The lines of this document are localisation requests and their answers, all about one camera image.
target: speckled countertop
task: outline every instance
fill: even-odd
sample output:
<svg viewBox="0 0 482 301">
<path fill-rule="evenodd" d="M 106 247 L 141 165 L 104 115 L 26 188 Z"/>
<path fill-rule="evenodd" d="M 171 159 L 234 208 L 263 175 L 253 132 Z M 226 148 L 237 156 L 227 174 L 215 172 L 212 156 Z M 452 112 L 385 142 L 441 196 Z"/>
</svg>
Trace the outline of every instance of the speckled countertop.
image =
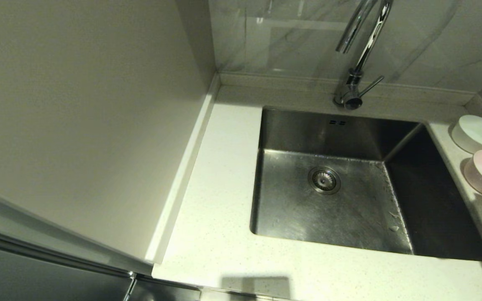
<svg viewBox="0 0 482 301">
<path fill-rule="evenodd" d="M 482 262 L 301 242 L 249 230 L 262 107 L 425 122 L 482 233 L 482 196 L 461 174 L 471 154 L 449 136 L 460 105 L 222 86 L 163 263 L 155 278 L 302 301 L 482 301 Z"/>
</svg>

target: drain strainer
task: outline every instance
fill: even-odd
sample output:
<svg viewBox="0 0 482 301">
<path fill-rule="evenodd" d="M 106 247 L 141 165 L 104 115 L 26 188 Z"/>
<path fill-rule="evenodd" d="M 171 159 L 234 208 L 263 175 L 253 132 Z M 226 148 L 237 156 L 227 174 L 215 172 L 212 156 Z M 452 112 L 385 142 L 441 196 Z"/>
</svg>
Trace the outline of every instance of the drain strainer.
<svg viewBox="0 0 482 301">
<path fill-rule="evenodd" d="M 333 169 L 317 166 L 310 170 L 308 182 L 312 188 L 322 194 L 333 194 L 340 190 L 340 176 Z"/>
</svg>

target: sink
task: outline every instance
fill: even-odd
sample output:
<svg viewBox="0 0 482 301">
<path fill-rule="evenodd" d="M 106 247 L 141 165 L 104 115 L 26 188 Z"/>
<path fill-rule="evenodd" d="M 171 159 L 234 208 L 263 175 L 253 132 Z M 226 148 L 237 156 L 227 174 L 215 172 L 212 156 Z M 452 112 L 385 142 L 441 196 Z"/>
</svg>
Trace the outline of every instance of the sink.
<svg viewBox="0 0 482 301">
<path fill-rule="evenodd" d="M 482 261 L 482 238 L 426 127 L 264 109 L 256 235 Z"/>
</svg>

